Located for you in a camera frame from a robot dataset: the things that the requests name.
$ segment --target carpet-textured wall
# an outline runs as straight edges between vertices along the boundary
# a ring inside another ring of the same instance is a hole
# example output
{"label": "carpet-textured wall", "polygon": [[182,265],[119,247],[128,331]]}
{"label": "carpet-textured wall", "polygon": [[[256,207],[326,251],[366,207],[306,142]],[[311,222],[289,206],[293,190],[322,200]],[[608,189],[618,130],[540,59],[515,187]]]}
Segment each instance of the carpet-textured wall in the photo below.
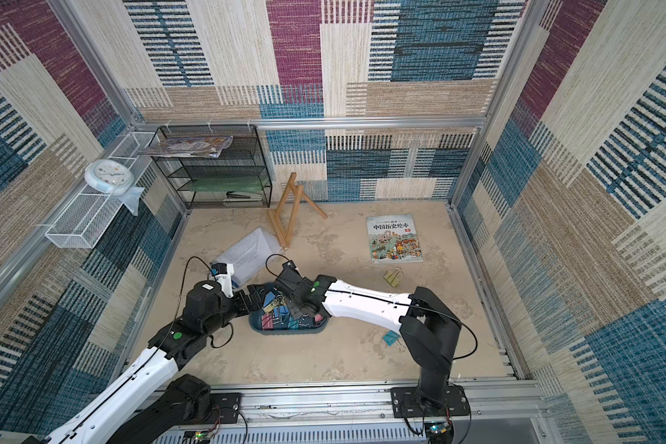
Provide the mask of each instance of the carpet-textured wall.
{"label": "carpet-textured wall", "polygon": [[107,387],[182,218],[153,168],[138,217],[122,207],[92,250],[50,247],[1,307],[0,431],[46,434]]}
{"label": "carpet-textured wall", "polygon": [[[0,266],[124,129],[45,1],[0,1]],[[181,215],[148,170],[93,250],[50,248],[0,308],[0,442],[107,386]]]}
{"label": "carpet-textured wall", "polygon": [[567,443],[666,443],[666,1],[553,0],[459,205]]}
{"label": "carpet-textured wall", "polygon": [[[72,3],[144,119],[208,121],[483,114],[525,0]],[[441,140],[473,132],[262,139],[275,200],[288,171],[315,200],[443,199],[468,144]]]}
{"label": "carpet-textured wall", "polygon": [[0,265],[124,128],[45,1],[0,1]]}

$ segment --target aluminum rail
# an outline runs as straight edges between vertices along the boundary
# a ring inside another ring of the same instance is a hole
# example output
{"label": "aluminum rail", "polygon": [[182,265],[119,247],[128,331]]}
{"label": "aluminum rail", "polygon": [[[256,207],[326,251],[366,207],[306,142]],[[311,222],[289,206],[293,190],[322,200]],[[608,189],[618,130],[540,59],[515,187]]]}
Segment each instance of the aluminum rail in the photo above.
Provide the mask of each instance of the aluminum rail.
{"label": "aluminum rail", "polygon": [[[533,380],[519,381],[513,377],[468,378],[453,380],[464,388],[471,406],[472,422],[486,423],[493,421],[525,420],[531,431],[542,444],[560,444],[555,421],[551,416],[548,404],[542,392]],[[239,409],[248,419],[250,436],[262,433],[269,435],[267,442],[318,443],[341,442],[402,442],[415,440],[419,437],[411,435],[394,437],[379,436],[375,431],[371,435],[357,435],[352,440],[341,438],[335,433],[341,431],[371,431],[396,429],[405,431],[404,422],[395,419],[392,410],[390,388],[399,386],[416,386],[417,381],[357,381],[357,382],[314,382],[301,384],[228,384],[212,386],[212,392],[235,391],[242,394]],[[142,405],[150,405],[163,392],[165,387],[156,391]],[[442,421],[444,418],[427,418],[429,421]],[[419,428],[421,421],[410,421],[413,427]],[[453,417],[454,427],[461,431],[469,424],[469,416]],[[156,440],[157,443],[179,442],[185,431],[196,431],[209,428],[206,425],[181,425],[170,429]],[[295,438],[287,438],[279,434],[287,433]],[[242,440],[243,427],[239,425],[223,425],[222,433],[235,435],[224,439],[224,442],[238,443]]]}
{"label": "aluminum rail", "polygon": [[135,122],[138,131],[155,131],[176,125],[256,125],[257,129],[375,129],[375,128],[448,128],[482,127],[483,114],[407,117],[310,117],[305,119],[212,119],[153,120]]}

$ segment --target plastic bag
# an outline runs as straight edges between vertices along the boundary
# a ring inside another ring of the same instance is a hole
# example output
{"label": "plastic bag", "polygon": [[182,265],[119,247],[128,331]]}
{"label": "plastic bag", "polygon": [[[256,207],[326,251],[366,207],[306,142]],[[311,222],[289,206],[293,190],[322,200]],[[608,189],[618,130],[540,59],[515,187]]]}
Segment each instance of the plastic bag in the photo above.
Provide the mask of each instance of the plastic bag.
{"label": "plastic bag", "polygon": [[115,199],[121,200],[132,215],[138,216],[138,200],[141,199],[143,191],[145,191],[145,188],[143,187],[130,187],[120,196],[108,196],[107,201]]}
{"label": "plastic bag", "polygon": [[276,236],[259,226],[222,253],[217,262],[234,265],[232,285],[239,288],[264,268],[269,255],[280,251]]}

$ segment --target white wire basket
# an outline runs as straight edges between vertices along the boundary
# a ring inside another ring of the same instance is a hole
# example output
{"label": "white wire basket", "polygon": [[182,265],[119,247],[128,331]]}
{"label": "white wire basket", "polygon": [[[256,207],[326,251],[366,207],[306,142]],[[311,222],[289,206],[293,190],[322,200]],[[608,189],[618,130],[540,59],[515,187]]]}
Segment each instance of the white wire basket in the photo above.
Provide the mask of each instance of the white wire basket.
{"label": "white wire basket", "polygon": [[[133,184],[151,164],[150,155],[136,155],[135,152],[148,145],[152,138],[151,132],[130,133],[108,156],[128,167],[133,173]],[[85,185],[47,230],[47,238],[59,248],[94,248],[124,204],[109,197],[110,194]]]}

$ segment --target metal base frame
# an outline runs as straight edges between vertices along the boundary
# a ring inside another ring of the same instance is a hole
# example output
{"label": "metal base frame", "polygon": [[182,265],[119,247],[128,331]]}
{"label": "metal base frame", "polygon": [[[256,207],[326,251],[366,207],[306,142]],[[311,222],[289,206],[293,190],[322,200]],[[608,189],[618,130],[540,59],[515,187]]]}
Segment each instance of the metal base frame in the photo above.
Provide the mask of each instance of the metal base frame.
{"label": "metal base frame", "polygon": [[[465,390],[471,406],[471,429],[466,444],[497,442],[560,444],[557,426],[535,381],[512,377],[453,380]],[[247,384],[213,386],[212,392],[242,393],[240,411],[248,419],[249,443],[421,443],[426,436],[409,432],[395,419],[390,389],[414,387],[416,381],[361,381],[309,384]],[[155,392],[144,407],[153,402]],[[442,416],[426,421],[443,421]],[[455,443],[470,424],[469,416],[452,418]],[[420,418],[410,420],[417,430]],[[161,435],[156,443],[188,444],[192,431],[212,425],[180,425]],[[241,443],[244,427],[222,425],[213,444]]]}

